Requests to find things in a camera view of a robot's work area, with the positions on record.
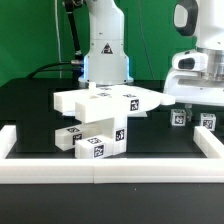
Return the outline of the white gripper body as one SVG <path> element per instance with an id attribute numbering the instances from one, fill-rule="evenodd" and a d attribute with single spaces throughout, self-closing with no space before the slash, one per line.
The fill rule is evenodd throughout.
<path id="1" fill-rule="evenodd" d="M 174 96 L 178 103 L 224 107 L 224 81 L 205 80 L 199 72 L 171 69 L 164 93 Z"/>

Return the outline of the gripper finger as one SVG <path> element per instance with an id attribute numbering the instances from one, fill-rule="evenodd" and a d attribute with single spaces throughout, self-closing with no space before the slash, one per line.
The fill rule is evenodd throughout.
<path id="1" fill-rule="evenodd" d="M 191 122 L 193 117 L 192 104 L 185 104 L 185 110 L 187 114 L 187 120 Z"/>

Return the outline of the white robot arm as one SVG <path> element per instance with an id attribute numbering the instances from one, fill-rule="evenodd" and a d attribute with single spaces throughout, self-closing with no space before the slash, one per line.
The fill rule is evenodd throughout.
<path id="1" fill-rule="evenodd" d="M 86 4 L 90 18 L 90 50 L 75 47 L 84 66 L 81 82 L 100 85 L 131 82 L 124 53 L 124 14 L 114 0 L 68 0 L 68 14 Z M 183 36 L 197 38 L 195 48 L 177 53 L 164 92 L 178 103 L 224 107 L 224 0 L 178 0 L 173 23 Z"/>

